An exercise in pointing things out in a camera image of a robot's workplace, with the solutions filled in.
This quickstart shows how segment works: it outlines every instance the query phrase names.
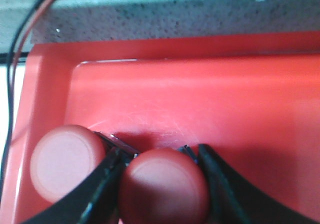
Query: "red tray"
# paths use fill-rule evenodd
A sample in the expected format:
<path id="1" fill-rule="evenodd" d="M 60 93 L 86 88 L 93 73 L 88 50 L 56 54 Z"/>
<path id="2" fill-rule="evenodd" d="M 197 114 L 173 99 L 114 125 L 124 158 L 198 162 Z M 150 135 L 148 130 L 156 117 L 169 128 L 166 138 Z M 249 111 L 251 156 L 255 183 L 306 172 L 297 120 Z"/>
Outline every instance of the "red tray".
<path id="1" fill-rule="evenodd" d="M 320 221 L 319 47 L 320 32 L 36 45 L 1 223 L 50 205 L 32 186 L 30 156 L 62 124 L 115 133 L 142 151 L 210 144 L 258 188 Z"/>

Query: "round button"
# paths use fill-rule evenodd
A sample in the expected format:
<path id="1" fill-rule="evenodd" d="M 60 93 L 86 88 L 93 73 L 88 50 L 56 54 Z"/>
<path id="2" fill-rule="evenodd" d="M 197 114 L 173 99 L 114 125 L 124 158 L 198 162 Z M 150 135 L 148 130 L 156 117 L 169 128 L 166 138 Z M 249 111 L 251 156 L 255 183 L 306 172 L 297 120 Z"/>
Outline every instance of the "round button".
<path id="1" fill-rule="evenodd" d="M 33 186 L 54 203 L 80 184 L 104 156 L 101 139 L 89 129 L 78 125 L 55 128 L 41 138 L 32 154 Z"/>
<path id="2" fill-rule="evenodd" d="M 125 224 L 201 224 L 208 185 L 190 157 L 170 148 L 150 150 L 125 170 L 118 208 Z"/>

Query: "speckled countertop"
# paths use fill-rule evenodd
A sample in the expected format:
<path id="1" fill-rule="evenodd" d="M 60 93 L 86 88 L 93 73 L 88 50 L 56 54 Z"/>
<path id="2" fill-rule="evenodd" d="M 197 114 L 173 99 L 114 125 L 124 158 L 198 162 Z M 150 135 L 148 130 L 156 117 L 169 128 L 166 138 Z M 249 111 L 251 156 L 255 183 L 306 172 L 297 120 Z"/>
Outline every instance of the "speckled countertop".
<path id="1" fill-rule="evenodd" d="M 0 0 L 0 52 L 32 2 Z M 320 30 L 320 0 L 58 0 L 32 43 L 297 30 Z"/>

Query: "gray surface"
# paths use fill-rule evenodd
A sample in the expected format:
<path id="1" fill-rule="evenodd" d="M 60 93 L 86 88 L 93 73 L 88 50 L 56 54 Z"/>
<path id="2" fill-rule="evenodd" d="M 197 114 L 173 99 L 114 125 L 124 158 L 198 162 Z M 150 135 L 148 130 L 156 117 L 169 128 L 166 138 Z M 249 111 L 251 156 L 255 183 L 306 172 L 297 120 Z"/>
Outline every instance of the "gray surface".
<path id="1" fill-rule="evenodd" d="M 33 0 L 0 0 L 0 52 Z M 58 0 L 33 42 L 320 29 L 320 0 Z"/>

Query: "black wire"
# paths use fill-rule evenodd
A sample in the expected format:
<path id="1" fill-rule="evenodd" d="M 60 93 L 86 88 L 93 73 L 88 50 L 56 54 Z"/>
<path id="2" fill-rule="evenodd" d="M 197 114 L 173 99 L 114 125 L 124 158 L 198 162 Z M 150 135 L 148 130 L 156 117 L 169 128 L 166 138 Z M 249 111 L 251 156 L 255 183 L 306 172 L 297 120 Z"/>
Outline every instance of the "black wire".
<path id="1" fill-rule="evenodd" d="M 6 88 L 7 88 L 7 96 L 8 96 L 8 131 L 7 131 L 7 137 L 6 137 L 6 141 L 5 141 L 5 145 L 4 145 L 4 149 L 3 149 L 3 155 L 2 155 L 2 162 L 1 162 L 1 170 L 0 170 L 0 202 L 2 199 L 2 192 L 3 192 L 3 188 L 4 188 L 4 179 L 5 179 L 5 171 L 6 171 L 6 167 L 7 167 L 7 160 L 8 160 L 8 154 L 9 154 L 9 147 L 10 147 L 10 143 L 12 140 L 12 133 L 13 133 L 13 125 L 14 125 L 14 94 L 13 94 L 13 89 L 10 85 L 11 83 L 11 65 L 12 65 L 12 61 L 13 61 L 13 57 L 15 54 L 15 47 L 17 45 L 17 41 L 25 27 L 25 25 L 27 24 L 27 22 L 29 21 L 29 19 L 31 18 L 31 16 L 33 15 L 33 13 L 40 7 L 40 5 L 42 4 L 44 0 L 36 0 L 35 3 L 33 4 L 33 6 L 31 7 L 31 9 L 29 10 L 28 14 L 25 16 L 24 20 L 22 21 L 21 25 L 19 26 L 19 28 L 17 29 L 16 33 L 14 34 L 9 52 L 6 56 Z"/>

